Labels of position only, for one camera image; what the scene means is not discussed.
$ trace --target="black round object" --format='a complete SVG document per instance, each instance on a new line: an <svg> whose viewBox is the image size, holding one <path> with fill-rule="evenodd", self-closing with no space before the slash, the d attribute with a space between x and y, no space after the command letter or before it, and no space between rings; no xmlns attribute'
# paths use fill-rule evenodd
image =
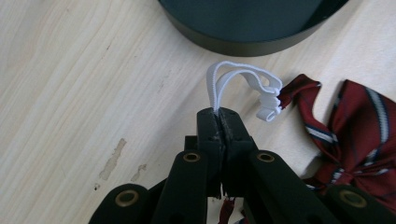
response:
<svg viewBox="0 0 396 224"><path fill-rule="evenodd" d="M261 56L313 34L347 0L159 0L189 40L217 53Z"/></svg>

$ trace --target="black plastic part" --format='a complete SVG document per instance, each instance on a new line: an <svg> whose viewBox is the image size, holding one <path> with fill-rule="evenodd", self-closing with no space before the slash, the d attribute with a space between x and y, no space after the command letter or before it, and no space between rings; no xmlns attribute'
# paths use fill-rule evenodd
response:
<svg viewBox="0 0 396 224"><path fill-rule="evenodd" d="M154 215L154 211L157 209L157 203L160 200L161 194L163 193L163 187L165 186L166 180L161 181L154 187L148 190L149 193L149 201L146 206L146 218L144 219L144 224L150 223L152 216Z"/></svg>
<svg viewBox="0 0 396 224"><path fill-rule="evenodd" d="M246 166L248 155L257 150L238 113L227 108L213 108L197 114L197 149L209 158L207 174L207 196L220 196L222 183L224 192L230 197L243 197L246 191ZM186 137L185 149L194 147L194 138Z"/></svg>
<svg viewBox="0 0 396 224"><path fill-rule="evenodd" d="M271 215L268 213L268 209L265 207L264 202L260 197L259 193L253 186L249 186L247 194L244 198L244 212L248 219L249 224L271 224L274 221Z"/></svg>
<svg viewBox="0 0 396 224"><path fill-rule="evenodd" d="M250 180L268 212L255 213L254 220L264 215L268 223L340 223L278 155L260 150L249 160Z"/></svg>
<svg viewBox="0 0 396 224"><path fill-rule="evenodd" d="M206 223L206 168L203 152L188 150L177 154L152 224Z"/></svg>
<svg viewBox="0 0 396 224"><path fill-rule="evenodd" d="M228 196L243 197L248 184L248 156L250 152L258 149L238 113L221 108L219 116L227 148L221 174L222 186Z"/></svg>
<svg viewBox="0 0 396 224"><path fill-rule="evenodd" d="M159 0L195 44L231 56L261 56L308 36L347 0Z"/></svg>
<svg viewBox="0 0 396 224"><path fill-rule="evenodd" d="M136 201L127 206L119 206L116 204L117 196L126 190L134 190ZM126 184L111 190L103 199L102 203L96 209L91 217L91 224L131 224L131 223L149 223L148 210L149 192L138 185Z"/></svg>
<svg viewBox="0 0 396 224"><path fill-rule="evenodd" d="M349 196L345 196L343 192L348 192ZM396 223L396 216L382 204L364 191L351 186L342 185L329 188L324 202L342 223Z"/></svg>
<svg viewBox="0 0 396 224"><path fill-rule="evenodd" d="M212 108L197 113L197 149L208 157L207 196L220 198L220 177L225 145L222 142L219 119Z"/></svg>

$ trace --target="light wood surface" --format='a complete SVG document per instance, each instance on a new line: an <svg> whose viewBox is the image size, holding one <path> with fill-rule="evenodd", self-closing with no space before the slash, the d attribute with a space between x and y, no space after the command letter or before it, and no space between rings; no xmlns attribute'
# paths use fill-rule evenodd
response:
<svg viewBox="0 0 396 224"><path fill-rule="evenodd" d="M156 0L1 1L0 223L88 223L116 186L166 178L184 136L195 135L195 114L209 107L212 63L321 81L315 115L324 122L346 78L395 101L395 11L394 0L352 0L302 43L236 58L192 44ZM259 148L312 174L318 151L296 107L265 123L257 96L240 77L221 105L241 115ZM217 223L219 202L209 205Z"/></svg>

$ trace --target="stain on wood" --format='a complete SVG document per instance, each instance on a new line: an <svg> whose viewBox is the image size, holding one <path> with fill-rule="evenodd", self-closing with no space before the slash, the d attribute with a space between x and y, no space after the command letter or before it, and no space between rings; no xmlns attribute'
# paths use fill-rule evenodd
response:
<svg viewBox="0 0 396 224"><path fill-rule="evenodd" d="M124 148L125 144L126 141L121 138L119 143L117 144L117 147L114 148L114 153L111 155L111 158L108 159L105 169L103 169L103 171L99 174L100 178L102 178L103 180L108 180L108 177L117 165L117 160L119 159L121 151Z"/></svg>
<svg viewBox="0 0 396 224"><path fill-rule="evenodd" d="M134 174L134 176L132 176L131 181L135 182L139 177L140 177L140 171L145 171L146 170L147 165L143 164L143 165L139 165L139 167L137 168L137 172L136 174Z"/></svg>
<svg viewBox="0 0 396 224"><path fill-rule="evenodd" d="M95 186L93 187L94 190L98 190L100 188L100 184L95 183Z"/></svg>

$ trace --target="bow tie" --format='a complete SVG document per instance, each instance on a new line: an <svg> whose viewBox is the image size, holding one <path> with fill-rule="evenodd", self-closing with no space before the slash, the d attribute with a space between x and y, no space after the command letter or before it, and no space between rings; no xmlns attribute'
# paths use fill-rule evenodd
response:
<svg viewBox="0 0 396 224"><path fill-rule="evenodd" d="M320 86L299 75L278 96L282 108L296 102L305 129L323 156L323 164L306 185L321 193L331 185L352 185L396 213L396 104L346 80L324 125L312 112Z"/></svg>

